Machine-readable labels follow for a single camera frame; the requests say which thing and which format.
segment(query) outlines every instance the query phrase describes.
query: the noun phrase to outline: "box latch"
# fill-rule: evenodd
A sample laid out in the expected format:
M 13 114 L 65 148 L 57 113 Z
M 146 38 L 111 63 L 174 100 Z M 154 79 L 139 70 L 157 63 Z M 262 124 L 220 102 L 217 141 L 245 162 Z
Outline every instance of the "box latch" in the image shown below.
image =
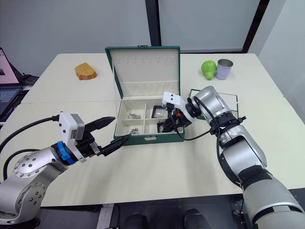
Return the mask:
M 138 48 L 148 48 L 147 44 L 138 45 Z
M 145 137 L 144 139 L 146 141 L 153 141 L 153 140 L 157 140 L 157 137 L 156 137 L 156 135 L 154 135 L 154 136 Z

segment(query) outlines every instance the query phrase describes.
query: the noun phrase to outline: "jewelry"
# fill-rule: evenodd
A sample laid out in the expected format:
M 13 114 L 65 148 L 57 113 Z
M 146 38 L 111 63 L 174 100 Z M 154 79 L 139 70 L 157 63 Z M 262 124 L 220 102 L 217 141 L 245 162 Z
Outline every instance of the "jewelry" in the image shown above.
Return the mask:
M 127 117 L 130 119 L 141 119 L 141 115 L 139 114 L 129 114 Z
M 139 129 L 137 127 L 134 127 L 131 131 L 130 134 L 135 135 L 139 133 Z

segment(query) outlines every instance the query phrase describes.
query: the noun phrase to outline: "green apple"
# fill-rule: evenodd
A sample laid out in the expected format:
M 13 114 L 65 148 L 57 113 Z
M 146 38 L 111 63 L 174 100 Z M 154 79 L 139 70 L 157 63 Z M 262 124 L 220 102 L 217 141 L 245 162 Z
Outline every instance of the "green apple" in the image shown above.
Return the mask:
M 202 74 L 206 77 L 206 79 L 211 80 L 216 73 L 216 64 L 214 61 L 205 61 L 201 65 Z

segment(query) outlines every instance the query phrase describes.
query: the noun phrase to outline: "laptop keyboard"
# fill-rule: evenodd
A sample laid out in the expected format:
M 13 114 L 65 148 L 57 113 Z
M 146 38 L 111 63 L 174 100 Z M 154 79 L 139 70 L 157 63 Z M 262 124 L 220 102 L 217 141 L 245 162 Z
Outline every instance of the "laptop keyboard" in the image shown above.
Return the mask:
M 0 91 L 0 102 L 8 103 L 12 99 L 12 97 L 16 95 L 18 91 L 19 89 Z

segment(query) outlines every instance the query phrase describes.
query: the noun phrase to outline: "bread slice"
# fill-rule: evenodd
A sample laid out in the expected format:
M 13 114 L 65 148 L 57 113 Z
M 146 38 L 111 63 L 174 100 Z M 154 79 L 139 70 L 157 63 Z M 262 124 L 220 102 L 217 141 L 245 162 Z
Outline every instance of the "bread slice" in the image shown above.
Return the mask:
M 82 63 L 75 67 L 75 73 L 78 76 L 79 80 L 90 80 L 97 76 L 93 68 L 90 67 L 87 63 Z

